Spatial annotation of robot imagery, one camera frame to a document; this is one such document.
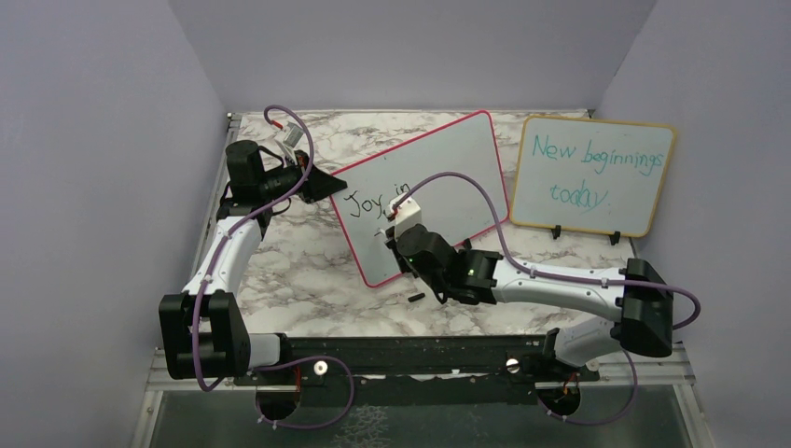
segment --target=bolt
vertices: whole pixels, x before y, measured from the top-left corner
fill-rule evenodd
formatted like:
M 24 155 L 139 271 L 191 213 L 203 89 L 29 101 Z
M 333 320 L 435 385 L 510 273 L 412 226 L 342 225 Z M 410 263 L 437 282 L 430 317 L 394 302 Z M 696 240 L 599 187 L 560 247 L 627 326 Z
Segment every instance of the bolt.
M 519 361 L 515 358 L 511 357 L 506 361 L 506 370 L 510 373 L 516 373 L 519 371 Z
M 589 371 L 598 371 L 599 361 L 597 359 L 591 359 L 585 363 L 585 367 L 587 367 Z
M 315 364 L 313 364 L 313 372 L 315 372 L 315 374 L 319 376 L 323 376 L 326 373 L 327 367 L 328 366 L 326 362 L 318 361 Z

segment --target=orange-framed whiteboard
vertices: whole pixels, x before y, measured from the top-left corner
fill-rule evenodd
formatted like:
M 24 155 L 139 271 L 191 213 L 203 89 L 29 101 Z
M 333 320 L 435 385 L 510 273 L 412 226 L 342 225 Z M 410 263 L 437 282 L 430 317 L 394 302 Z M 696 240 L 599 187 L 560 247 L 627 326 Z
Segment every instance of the orange-framed whiteboard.
M 643 236 L 673 155 L 666 124 L 529 117 L 522 127 L 511 222 Z

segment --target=lavender wall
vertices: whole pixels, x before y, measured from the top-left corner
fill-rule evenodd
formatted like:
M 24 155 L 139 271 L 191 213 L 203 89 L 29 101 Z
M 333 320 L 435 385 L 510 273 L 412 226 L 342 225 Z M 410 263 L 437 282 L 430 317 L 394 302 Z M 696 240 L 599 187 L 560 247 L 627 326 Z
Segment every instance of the lavender wall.
M 126 446 L 225 111 L 164 0 L 0 4 L 0 439 Z
M 170 0 L 226 107 L 595 107 L 656 0 Z
M 638 248 L 701 297 L 681 335 L 720 447 L 791 445 L 789 42 L 787 0 L 659 0 L 596 113 L 678 128 Z

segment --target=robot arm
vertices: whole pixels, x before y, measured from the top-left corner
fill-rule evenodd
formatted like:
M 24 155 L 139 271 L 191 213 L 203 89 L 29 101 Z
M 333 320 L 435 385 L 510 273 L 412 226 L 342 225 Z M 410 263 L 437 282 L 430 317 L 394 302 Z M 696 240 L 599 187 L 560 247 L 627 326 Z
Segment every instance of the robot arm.
M 414 199 L 399 205 L 391 219 L 393 227 L 385 233 L 386 244 L 401 271 L 423 280 L 441 303 L 448 299 L 473 305 L 525 301 L 595 315 L 575 327 L 548 334 L 554 360 L 576 368 L 622 348 L 648 357 L 667 357 L 672 352 L 673 296 L 646 287 L 608 285 L 625 279 L 664 284 L 644 260 L 630 259 L 626 269 L 603 270 L 517 260 L 526 273 L 498 252 L 475 250 L 468 242 L 459 250 L 452 247 L 421 224 L 420 206 Z M 589 282 L 556 280 L 530 272 L 573 276 Z
M 224 197 L 216 215 L 212 245 L 201 267 L 180 294 L 166 295 L 160 302 L 160 328 L 168 372 L 174 379 L 195 378 L 192 356 L 190 317 L 201 282 L 209 281 L 203 291 L 200 316 L 209 320 L 211 329 L 199 333 L 200 358 L 207 377 L 242 376 L 255 366 L 275 364 L 285 350 L 283 336 L 277 334 L 249 335 L 236 303 L 248 261 L 266 234 L 273 213 L 268 210 L 237 229 L 215 255 L 220 240 L 229 235 L 237 223 L 254 210 L 271 203 L 292 189 L 302 177 L 308 155 L 294 150 L 301 129 L 288 126 L 283 141 L 268 146 L 279 147 L 283 163 L 269 171 L 264 169 L 260 153 L 272 154 L 253 141 L 240 141 L 226 148 L 229 189 L 232 197 Z M 297 195 L 305 203 L 320 201 L 346 188 L 346 182 L 313 166 L 307 181 Z M 217 260 L 212 263 L 212 256 Z

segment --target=marble tabletop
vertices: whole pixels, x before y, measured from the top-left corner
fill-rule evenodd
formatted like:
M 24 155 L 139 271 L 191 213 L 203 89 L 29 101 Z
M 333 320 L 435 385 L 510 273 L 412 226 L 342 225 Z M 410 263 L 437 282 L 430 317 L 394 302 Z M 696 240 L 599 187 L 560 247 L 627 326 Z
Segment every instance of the marble tabletop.
M 585 117 L 585 111 L 542 112 Z M 492 112 L 507 189 L 513 186 L 522 123 L 531 112 Z M 333 171 L 430 131 L 465 112 L 321 111 L 300 113 L 315 141 L 315 163 Z M 263 142 L 272 129 L 260 113 L 242 118 L 238 139 Z M 307 150 L 307 144 L 300 142 Z M 565 231 L 553 241 L 548 230 L 504 225 L 511 252 L 529 261 L 570 267 L 625 266 L 629 241 L 611 246 L 602 235 Z M 475 248 L 499 250 L 490 231 L 472 241 Z M 432 297 L 410 303 L 415 280 L 402 277 L 385 286 L 365 286 L 328 200 L 293 201 L 273 219 L 250 259 L 238 301 L 251 333 L 289 336 L 462 336 L 533 334 L 566 327 L 584 313 L 546 305 L 445 305 Z

